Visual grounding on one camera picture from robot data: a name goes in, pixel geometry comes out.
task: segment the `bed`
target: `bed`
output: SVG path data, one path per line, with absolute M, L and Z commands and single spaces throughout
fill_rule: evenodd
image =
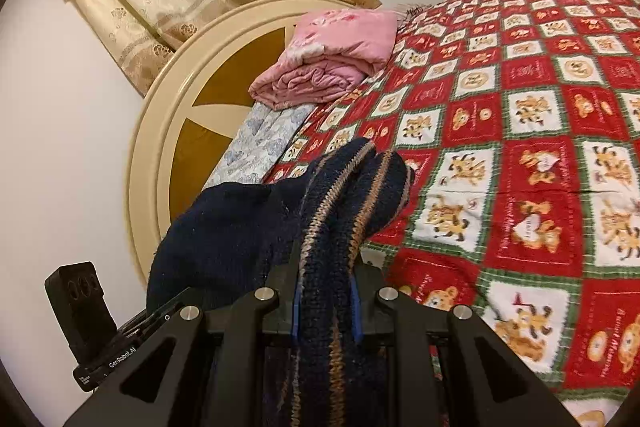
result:
M 278 15 L 256 19 L 270 3 Z M 225 146 L 202 137 L 219 129 L 200 113 L 218 100 L 203 98 L 207 79 L 278 29 L 273 62 L 312 4 L 335 2 L 236 10 L 246 37 L 195 39 L 152 87 L 127 187 L 142 274 Z M 198 46 L 207 58 L 174 71 Z M 406 20 L 385 70 L 317 107 L 266 181 L 356 136 L 396 148 L 416 172 L 412 197 L 363 257 L 424 305 L 473 306 L 578 421 L 603 426 L 640 370 L 639 57 L 640 0 L 447 0 Z

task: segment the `pink folded fabric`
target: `pink folded fabric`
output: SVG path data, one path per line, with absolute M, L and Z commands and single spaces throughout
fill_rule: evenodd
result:
M 397 31 L 389 10 L 330 10 L 303 15 L 287 49 L 249 87 L 281 110 L 337 100 L 388 62 Z

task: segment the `black device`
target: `black device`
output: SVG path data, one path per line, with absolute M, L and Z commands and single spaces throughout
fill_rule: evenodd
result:
M 152 315 L 138 314 L 95 361 L 79 366 L 99 387 L 65 426 L 261 425 L 264 350 L 294 346 L 298 260 L 293 253 L 289 264 L 271 269 L 263 288 L 231 306 L 203 312 L 200 293 L 187 289 Z M 382 272 L 360 258 L 354 281 L 360 341 L 386 350 L 389 427 L 441 427 L 444 418 L 450 427 L 578 426 L 468 306 L 449 312 L 422 306 L 387 287 Z M 137 342 L 130 355 L 108 372 L 89 372 L 104 367 L 105 353 L 112 356 L 118 339 L 128 337 Z M 433 351 L 441 376 L 434 374 Z M 640 384 L 607 425 L 640 425 Z

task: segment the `navy blue garment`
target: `navy blue garment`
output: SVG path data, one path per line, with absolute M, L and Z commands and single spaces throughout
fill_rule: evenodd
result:
M 303 175 L 271 185 L 228 182 L 203 190 L 158 247 L 147 313 L 189 286 L 204 291 L 207 310 L 263 286 L 271 266 L 289 260 L 307 183 Z

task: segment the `red checkered blanket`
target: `red checkered blanket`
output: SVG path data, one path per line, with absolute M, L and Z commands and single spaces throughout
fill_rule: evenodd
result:
M 310 115 L 268 181 L 356 136 L 416 173 L 363 256 L 466 303 L 585 425 L 640 368 L 640 0 L 448 0 Z

